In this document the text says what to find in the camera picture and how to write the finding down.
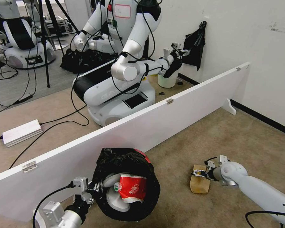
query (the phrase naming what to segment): tripod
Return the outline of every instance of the tripod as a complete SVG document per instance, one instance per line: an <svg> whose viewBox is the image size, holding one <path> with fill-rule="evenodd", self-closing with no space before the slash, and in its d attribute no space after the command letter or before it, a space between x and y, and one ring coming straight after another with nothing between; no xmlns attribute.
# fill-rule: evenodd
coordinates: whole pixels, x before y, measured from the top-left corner
<svg viewBox="0 0 285 228"><path fill-rule="evenodd" d="M79 34L79 30L77 29L77 27L75 26L73 21L70 19L69 15L64 10L64 8L60 4L60 2L58 0L55 0L55 2L59 6L59 8L63 12L63 14L67 17L67 19L69 20L69 22L71 23L73 28L76 30L76 33ZM53 27L54 27L55 32L56 32L56 35L53 35L53 36L50 36L50 37L51 38L52 37L57 37L58 38L59 46L61 48L62 54L64 55L64 52L63 52L63 49L62 49L62 46L61 46L61 42L60 42L60 39L59 39L59 36L61 36L62 33L61 33L61 30L60 30L60 28L58 26L58 23L57 23L57 20L56 20L53 8L51 6L50 0L45 0L45 3L47 5L48 13L50 14L50 18L52 20ZM45 71L46 71L46 75L47 75L47 87L50 88L51 85L50 85L49 72L48 72L48 57L47 57L46 36L45 36L46 29L45 29L45 21L44 21L44 18L43 18L42 0L38 0L38 5L39 5L39 15L40 15L40 21L41 21L41 43L43 44L44 60L45 60Z"/></svg>

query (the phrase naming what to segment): board hinge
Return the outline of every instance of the board hinge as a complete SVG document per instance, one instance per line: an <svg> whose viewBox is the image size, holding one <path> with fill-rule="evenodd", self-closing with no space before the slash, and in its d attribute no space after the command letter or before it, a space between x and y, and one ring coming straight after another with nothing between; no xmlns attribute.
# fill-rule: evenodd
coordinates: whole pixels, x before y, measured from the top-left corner
<svg viewBox="0 0 285 228"><path fill-rule="evenodd" d="M169 99L169 100L166 100L166 102L168 103L168 104L171 104L171 103L173 103L173 99L171 98L171 99Z"/></svg>
<svg viewBox="0 0 285 228"><path fill-rule="evenodd" d="M24 173L27 173L29 171L32 171L33 169L36 169L38 166L36 165L36 161L32 161L24 166L22 166L22 171Z"/></svg>

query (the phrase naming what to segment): power strip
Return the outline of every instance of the power strip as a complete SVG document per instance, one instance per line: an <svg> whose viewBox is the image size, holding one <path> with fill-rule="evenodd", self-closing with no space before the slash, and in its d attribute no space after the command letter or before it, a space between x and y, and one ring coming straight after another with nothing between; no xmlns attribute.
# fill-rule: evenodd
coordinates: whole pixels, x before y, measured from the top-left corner
<svg viewBox="0 0 285 228"><path fill-rule="evenodd" d="M3 144L7 147L11 147L33 136L41 134L42 132L41 126L36 119L19 127L15 127L11 130L3 132Z"/></svg>

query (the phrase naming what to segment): cardboard piece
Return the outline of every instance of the cardboard piece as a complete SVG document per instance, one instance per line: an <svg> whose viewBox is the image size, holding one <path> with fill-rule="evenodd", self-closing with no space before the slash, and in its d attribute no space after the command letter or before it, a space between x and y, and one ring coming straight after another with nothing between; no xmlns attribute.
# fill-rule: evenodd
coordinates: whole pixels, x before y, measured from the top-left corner
<svg viewBox="0 0 285 228"><path fill-rule="evenodd" d="M194 165L193 170L206 170L205 165ZM209 191L210 180L204 177L191 176L190 189L193 193L206 194Z"/></svg>

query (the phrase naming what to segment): label sticker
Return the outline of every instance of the label sticker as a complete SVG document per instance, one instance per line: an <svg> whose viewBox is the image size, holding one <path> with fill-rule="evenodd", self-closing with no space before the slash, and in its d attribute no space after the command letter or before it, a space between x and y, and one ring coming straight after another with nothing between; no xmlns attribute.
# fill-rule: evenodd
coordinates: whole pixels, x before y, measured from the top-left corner
<svg viewBox="0 0 285 228"><path fill-rule="evenodd" d="M121 18L130 18L131 6L115 4L115 16Z"/></svg>

